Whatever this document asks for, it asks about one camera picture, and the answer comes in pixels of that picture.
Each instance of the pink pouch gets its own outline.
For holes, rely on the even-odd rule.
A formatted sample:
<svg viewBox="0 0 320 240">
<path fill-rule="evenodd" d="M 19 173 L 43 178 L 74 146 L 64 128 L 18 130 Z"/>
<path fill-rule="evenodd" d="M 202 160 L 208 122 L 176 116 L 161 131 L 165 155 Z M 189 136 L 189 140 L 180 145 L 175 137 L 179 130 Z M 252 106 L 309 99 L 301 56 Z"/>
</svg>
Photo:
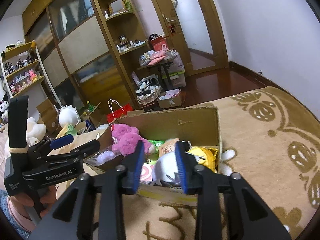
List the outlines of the pink pouch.
<svg viewBox="0 0 320 240">
<path fill-rule="evenodd" d="M 161 49 L 160 51 L 156 51 L 154 54 L 152 54 L 150 56 L 150 60 L 153 60 L 158 57 L 163 57 L 163 56 L 165 56 L 165 54 L 166 54 L 166 52 L 163 49 Z"/>
<path fill-rule="evenodd" d="M 163 60 L 164 58 L 165 58 L 165 56 L 163 56 L 163 57 L 157 57 L 157 58 L 151 60 L 150 63 L 148 64 L 148 66 L 155 65 L 155 64 L 157 64 L 159 61 Z"/>
</svg>

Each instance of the brown blanket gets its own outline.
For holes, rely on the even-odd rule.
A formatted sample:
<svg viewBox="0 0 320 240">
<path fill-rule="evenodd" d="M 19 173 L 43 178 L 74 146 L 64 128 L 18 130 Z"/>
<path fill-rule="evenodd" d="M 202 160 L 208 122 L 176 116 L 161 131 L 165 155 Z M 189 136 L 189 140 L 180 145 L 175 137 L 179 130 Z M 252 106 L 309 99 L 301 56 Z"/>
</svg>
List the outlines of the brown blanket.
<svg viewBox="0 0 320 240">
<path fill-rule="evenodd" d="M 219 108 L 221 173 L 241 173 L 295 239 L 320 202 L 319 122 L 292 96 L 273 87 L 204 104 Z M 84 143 L 83 136 L 75 143 Z M 195 217 L 194 207 L 124 196 L 128 240 L 192 240 Z M 223 237 L 227 239 L 225 226 Z"/>
</svg>

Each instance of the baseboard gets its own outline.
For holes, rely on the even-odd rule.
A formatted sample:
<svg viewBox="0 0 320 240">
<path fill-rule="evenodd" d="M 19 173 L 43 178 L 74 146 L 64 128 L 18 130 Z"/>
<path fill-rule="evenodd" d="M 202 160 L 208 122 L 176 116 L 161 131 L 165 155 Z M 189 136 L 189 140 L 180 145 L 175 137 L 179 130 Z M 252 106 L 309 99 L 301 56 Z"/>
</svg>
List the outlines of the baseboard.
<svg viewBox="0 0 320 240">
<path fill-rule="evenodd" d="M 210 53 L 207 53 L 207 52 L 204 52 L 204 51 L 201 51 L 201 50 L 197 50 L 197 49 L 191 49 L 191 48 L 189 48 L 189 47 L 188 47 L 188 49 L 189 49 L 191 52 L 193 52 L 193 53 L 195 53 L 195 54 L 198 54 L 198 55 L 200 55 L 200 56 L 202 56 L 202 57 L 205 57 L 205 58 L 207 58 L 207 59 L 209 59 L 209 60 L 214 61 L 214 59 L 215 59 L 215 56 L 212 55 L 212 54 L 210 54 Z"/>
<path fill-rule="evenodd" d="M 278 89 L 286 92 L 287 94 L 292 96 L 295 100 L 297 100 L 301 105 L 303 105 L 309 111 L 309 113 L 312 114 L 313 117 L 320 123 L 319 119 L 303 103 L 301 103 L 300 100 L 298 100 L 295 96 L 293 96 L 291 93 L 289 93 L 284 88 L 282 88 L 279 85 L 277 85 L 276 83 L 272 82 L 270 79 L 268 79 L 264 76 L 261 76 L 260 74 L 252 71 L 251 69 L 244 67 L 244 66 L 241 66 L 240 64 L 235 63 L 233 61 L 229 61 L 229 66 L 235 72 L 237 72 L 241 75 L 250 76 L 250 77 L 254 78 L 257 82 L 260 82 L 261 84 L 263 84 L 265 86 L 275 87 L 275 88 L 278 88 Z"/>
</svg>

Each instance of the door frame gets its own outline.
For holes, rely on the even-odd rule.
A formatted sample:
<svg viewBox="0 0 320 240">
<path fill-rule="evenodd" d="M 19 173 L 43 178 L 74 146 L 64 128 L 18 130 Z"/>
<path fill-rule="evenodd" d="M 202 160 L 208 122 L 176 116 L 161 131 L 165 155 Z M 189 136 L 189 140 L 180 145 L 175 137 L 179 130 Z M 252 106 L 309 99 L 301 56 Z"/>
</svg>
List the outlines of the door frame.
<svg viewBox="0 0 320 240">
<path fill-rule="evenodd" d="M 157 0 L 151 0 L 151 1 L 154 5 L 154 8 L 156 10 L 156 13 L 158 15 L 160 24 L 162 26 L 162 29 L 164 30 L 166 38 L 171 39 L 167 23 L 163 18 L 163 15 Z M 202 10 L 202 13 L 204 15 L 204 21 L 208 29 L 212 50 L 214 52 L 213 56 L 214 56 L 215 66 L 193 70 L 189 75 L 203 73 L 203 72 L 215 70 L 218 68 L 229 67 L 227 47 L 226 47 L 222 26 L 219 20 L 219 15 L 218 15 L 215 3 L 213 0 L 198 0 L 198 2 Z"/>
</svg>

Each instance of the pink sleeve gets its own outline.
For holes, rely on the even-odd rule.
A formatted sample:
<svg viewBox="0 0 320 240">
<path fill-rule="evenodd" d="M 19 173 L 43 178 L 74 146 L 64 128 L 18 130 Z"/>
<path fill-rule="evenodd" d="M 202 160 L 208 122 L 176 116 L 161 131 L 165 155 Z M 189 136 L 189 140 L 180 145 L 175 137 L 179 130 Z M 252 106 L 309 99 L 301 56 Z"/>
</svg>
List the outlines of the pink sleeve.
<svg viewBox="0 0 320 240">
<path fill-rule="evenodd" d="M 10 215 L 15 219 L 15 221 L 17 222 L 17 224 L 19 226 L 21 226 L 24 230 L 26 231 L 29 231 L 29 232 L 32 232 L 33 229 L 35 229 L 35 224 L 25 218 L 24 216 L 20 215 L 14 208 L 14 206 L 12 205 L 9 197 L 7 198 L 7 202 L 8 202 L 8 209 L 9 209 L 9 212 L 10 212 Z"/>
</svg>

